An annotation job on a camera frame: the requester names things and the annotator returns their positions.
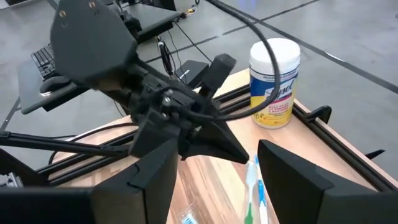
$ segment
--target yellow label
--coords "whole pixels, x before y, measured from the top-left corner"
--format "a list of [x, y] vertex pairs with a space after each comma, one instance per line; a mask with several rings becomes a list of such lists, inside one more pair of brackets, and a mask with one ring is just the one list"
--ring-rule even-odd
[[[264, 101], [263, 96], [251, 97], [251, 107], [255, 107]], [[282, 126], [285, 125], [292, 115], [293, 105], [290, 105], [291, 100], [284, 102], [273, 103], [258, 113], [255, 113], [254, 119], [266, 126]]]

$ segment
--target white plastic lid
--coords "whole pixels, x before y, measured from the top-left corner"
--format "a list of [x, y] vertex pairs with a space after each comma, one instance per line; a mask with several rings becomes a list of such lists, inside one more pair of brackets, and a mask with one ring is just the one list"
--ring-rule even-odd
[[[292, 40], [271, 38], [268, 43], [275, 53], [281, 74], [290, 72], [300, 64], [300, 47]], [[251, 47], [250, 66], [253, 70], [273, 75], [271, 59], [264, 44], [260, 41]]]

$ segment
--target blue toothbrush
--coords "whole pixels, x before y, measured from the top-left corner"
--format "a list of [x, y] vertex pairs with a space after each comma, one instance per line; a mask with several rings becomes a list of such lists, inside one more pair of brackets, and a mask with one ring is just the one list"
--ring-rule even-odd
[[254, 161], [256, 162], [257, 166], [257, 178], [259, 181], [259, 210], [260, 210], [260, 223], [261, 224], [268, 224], [268, 212], [267, 212], [267, 201], [266, 201], [266, 193], [264, 191], [265, 186], [262, 181], [259, 159], [257, 155], [254, 156]]

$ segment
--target desk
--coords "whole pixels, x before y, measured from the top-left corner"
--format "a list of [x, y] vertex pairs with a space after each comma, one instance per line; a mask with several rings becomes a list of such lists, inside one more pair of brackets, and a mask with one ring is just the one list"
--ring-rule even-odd
[[[226, 93], [247, 83], [249, 83], [248, 70], [231, 75], [218, 90], [217, 95]], [[306, 110], [297, 100], [295, 103]], [[128, 121], [129, 118], [125, 117], [111, 124]], [[254, 124], [251, 118], [230, 121], [228, 125], [251, 157], [257, 152], [258, 140], [268, 139], [324, 169], [359, 183], [369, 189], [376, 190], [366, 179], [359, 175], [321, 139], [316, 137], [316, 135], [296, 117], [292, 117], [290, 123], [285, 127], [275, 130], [261, 128]], [[396, 180], [361, 154], [355, 147], [344, 140], [325, 123], [322, 125], [333, 132], [340, 141], [344, 142], [354, 153], [358, 154], [358, 156], [383, 175], [389, 182], [398, 187], [398, 182]], [[132, 131], [134, 128], [136, 127], [106, 131], [84, 138], [81, 142], [101, 144], [102, 142]], [[59, 161], [70, 155], [71, 154], [59, 152], [55, 156], [54, 161]], [[63, 186], [78, 187], [96, 185], [112, 175], [117, 174], [136, 160], [137, 159], [133, 157], [125, 158], [68, 182]], [[186, 161], [180, 161], [167, 223], [181, 223], [182, 216], [188, 211], [192, 212], [198, 223], [242, 223], [246, 204], [245, 175], [245, 165], [214, 157], [196, 156], [190, 157]], [[254, 204], [254, 208], [256, 208], [258, 202], [254, 201]], [[276, 214], [272, 209], [272, 203], [268, 204], [268, 211], [271, 223], [278, 223]], [[256, 210], [254, 211], [254, 218], [255, 221], [258, 221]]]

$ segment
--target toothbrush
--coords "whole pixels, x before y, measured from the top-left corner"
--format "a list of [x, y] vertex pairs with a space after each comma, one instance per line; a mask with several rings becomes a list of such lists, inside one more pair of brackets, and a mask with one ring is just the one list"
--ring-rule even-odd
[[265, 186], [262, 181], [259, 159], [257, 155], [254, 156], [254, 161], [256, 162], [257, 167], [257, 178], [259, 180], [259, 210], [260, 210], [260, 223], [268, 224], [268, 212], [267, 212], [267, 201], [266, 201], [266, 193], [264, 191]]
[[253, 187], [256, 184], [257, 174], [256, 174], [256, 166], [253, 162], [248, 162], [248, 172], [246, 174], [246, 185], [248, 186], [249, 191], [249, 203], [248, 203], [248, 211], [246, 213], [246, 217], [244, 218], [244, 224], [253, 224], [253, 215], [252, 215], [252, 199], [253, 199]]

